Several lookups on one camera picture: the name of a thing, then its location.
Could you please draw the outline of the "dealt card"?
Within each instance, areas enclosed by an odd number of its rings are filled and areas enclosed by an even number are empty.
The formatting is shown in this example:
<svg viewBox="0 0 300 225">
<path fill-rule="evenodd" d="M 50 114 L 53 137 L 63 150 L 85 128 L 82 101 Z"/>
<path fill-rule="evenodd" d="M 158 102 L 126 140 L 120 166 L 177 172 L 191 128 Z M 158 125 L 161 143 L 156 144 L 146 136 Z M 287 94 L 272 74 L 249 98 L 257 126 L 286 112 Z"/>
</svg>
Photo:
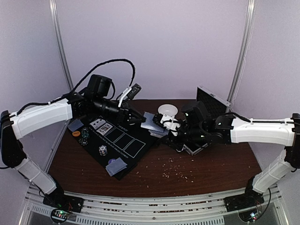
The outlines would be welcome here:
<svg viewBox="0 0 300 225">
<path fill-rule="evenodd" d="M 127 164 L 120 157 L 115 159 L 105 167 L 110 176 L 114 176 L 115 174 L 126 168 Z"/>
<path fill-rule="evenodd" d="M 82 126 L 84 126 L 84 124 L 79 119 L 75 119 L 72 122 L 70 122 L 67 127 L 71 132 L 74 132 L 79 128 L 81 128 Z"/>
</svg>

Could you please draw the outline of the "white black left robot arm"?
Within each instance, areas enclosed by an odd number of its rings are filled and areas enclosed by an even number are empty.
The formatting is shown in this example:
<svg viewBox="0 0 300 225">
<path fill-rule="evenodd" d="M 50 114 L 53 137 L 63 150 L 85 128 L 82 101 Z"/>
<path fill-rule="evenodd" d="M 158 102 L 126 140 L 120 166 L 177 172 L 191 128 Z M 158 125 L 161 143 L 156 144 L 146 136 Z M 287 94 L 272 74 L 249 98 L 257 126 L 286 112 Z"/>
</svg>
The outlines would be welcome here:
<svg viewBox="0 0 300 225">
<path fill-rule="evenodd" d="M 130 85 L 118 100 L 107 99 L 113 82 L 102 75 L 92 75 L 86 88 L 75 90 L 47 103 L 30 103 L 17 112 L 0 114 L 0 153 L 4 165 L 13 168 L 36 185 L 57 208 L 67 204 L 67 197 L 57 182 L 40 168 L 39 157 L 30 157 L 38 148 L 42 157 L 50 154 L 50 145 L 58 137 L 63 122 L 88 114 L 97 114 L 117 123 L 136 124 L 144 117 L 127 105 L 141 90 Z"/>
</svg>

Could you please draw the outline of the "grey playing card deck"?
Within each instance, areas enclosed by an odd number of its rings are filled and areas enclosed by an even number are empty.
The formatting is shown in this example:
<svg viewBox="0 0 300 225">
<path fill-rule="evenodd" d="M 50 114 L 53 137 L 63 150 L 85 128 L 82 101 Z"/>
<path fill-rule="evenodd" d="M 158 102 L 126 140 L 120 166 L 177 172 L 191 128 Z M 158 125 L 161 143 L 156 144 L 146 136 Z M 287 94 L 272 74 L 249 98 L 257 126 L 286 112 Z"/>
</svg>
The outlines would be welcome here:
<svg viewBox="0 0 300 225">
<path fill-rule="evenodd" d="M 164 128 L 159 128 L 159 129 L 149 129 L 148 130 L 151 136 L 157 137 L 157 138 L 162 138 L 166 135 L 168 135 L 169 131 Z"/>
</svg>

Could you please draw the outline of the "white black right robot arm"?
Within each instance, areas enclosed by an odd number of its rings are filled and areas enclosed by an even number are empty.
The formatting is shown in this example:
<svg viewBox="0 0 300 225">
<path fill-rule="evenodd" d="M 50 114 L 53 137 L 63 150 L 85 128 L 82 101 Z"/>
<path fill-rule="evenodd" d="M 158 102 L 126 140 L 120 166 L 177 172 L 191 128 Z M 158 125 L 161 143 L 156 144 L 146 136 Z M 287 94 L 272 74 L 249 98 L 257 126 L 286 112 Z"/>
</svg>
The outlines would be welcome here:
<svg viewBox="0 0 300 225">
<path fill-rule="evenodd" d="M 250 207 L 270 186 L 287 173 L 300 167 L 300 115 L 290 118 L 262 120 L 245 118 L 227 112 L 213 119 L 203 102 L 193 102 L 181 109 L 185 120 L 177 120 L 177 108 L 163 113 L 161 124 L 171 131 L 174 144 L 204 143 L 273 143 L 284 146 L 279 156 L 261 173 L 251 178 L 240 203 Z"/>
</svg>

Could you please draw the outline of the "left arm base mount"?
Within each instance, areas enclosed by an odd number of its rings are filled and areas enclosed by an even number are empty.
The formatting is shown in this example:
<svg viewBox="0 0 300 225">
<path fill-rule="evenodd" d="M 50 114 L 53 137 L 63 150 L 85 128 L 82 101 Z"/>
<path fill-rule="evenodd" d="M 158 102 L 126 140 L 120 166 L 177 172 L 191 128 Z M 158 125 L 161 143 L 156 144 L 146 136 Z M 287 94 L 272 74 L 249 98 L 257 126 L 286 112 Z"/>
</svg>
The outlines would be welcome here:
<svg viewBox="0 0 300 225">
<path fill-rule="evenodd" d="M 64 195 L 62 202 L 55 203 L 49 197 L 44 197 L 43 204 L 60 210 L 80 213 L 83 208 L 84 199 L 80 197 Z"/>
</svg>

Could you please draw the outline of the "poker chip stack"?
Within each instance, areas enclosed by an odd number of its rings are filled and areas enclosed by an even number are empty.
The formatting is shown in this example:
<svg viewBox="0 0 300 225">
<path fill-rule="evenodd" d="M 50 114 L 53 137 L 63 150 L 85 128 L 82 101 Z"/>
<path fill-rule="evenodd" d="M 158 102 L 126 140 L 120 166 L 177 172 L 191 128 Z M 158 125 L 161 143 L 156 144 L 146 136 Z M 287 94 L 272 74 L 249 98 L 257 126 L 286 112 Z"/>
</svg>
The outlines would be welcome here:
<svg viewBox="0 0 300 225">
<path fill-rule="evenodd" d="M 81 136 L 83 139 L 88 139 L 90 134 L 89 134 L 89 128 L 88 127 L 83 127 L 81 129 Z"/>
<path fill-rule="evenodd" d="M 101 145 L 99 148 L 98 148 L 98 151 L 99 151 L 99 154 L 101 156 L 106 156 L 107 155 L 107 147 L 105 145 Z"/>
</svg>

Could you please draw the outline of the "orange big blind button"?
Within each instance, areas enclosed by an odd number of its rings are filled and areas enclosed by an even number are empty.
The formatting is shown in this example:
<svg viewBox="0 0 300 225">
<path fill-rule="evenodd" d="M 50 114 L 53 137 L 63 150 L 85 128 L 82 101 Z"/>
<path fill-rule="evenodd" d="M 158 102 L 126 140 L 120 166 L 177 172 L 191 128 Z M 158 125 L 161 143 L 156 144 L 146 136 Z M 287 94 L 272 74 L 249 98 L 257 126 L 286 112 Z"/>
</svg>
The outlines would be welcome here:
<svg viewBox="0 0 300 225">
<path fill-rule="evenodd" d="M 78 136 L 80 136 L 81 135 L 81 132 L 80 131 L 74 131 L 73 133 L 72 133 L 72 136 L 74 136 L 74 137 L 78 137 Z"/>
</svg>

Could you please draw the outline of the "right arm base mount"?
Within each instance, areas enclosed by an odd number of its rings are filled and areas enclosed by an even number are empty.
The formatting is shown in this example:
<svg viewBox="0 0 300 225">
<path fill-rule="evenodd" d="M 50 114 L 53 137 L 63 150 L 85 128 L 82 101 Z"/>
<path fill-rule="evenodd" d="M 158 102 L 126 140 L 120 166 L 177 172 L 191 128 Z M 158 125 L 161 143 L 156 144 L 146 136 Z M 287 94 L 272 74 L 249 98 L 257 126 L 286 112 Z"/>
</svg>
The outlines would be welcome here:
<svg viewBox="0 0 300 225">
<path fill-rule="evenodd" d="M 264 198 L 262 195 L 241 194 L 224 198 L 224 203 L 227 212 L 231 212 L 254 207 L 257 204 L 264 203 Z"/>
</svg>

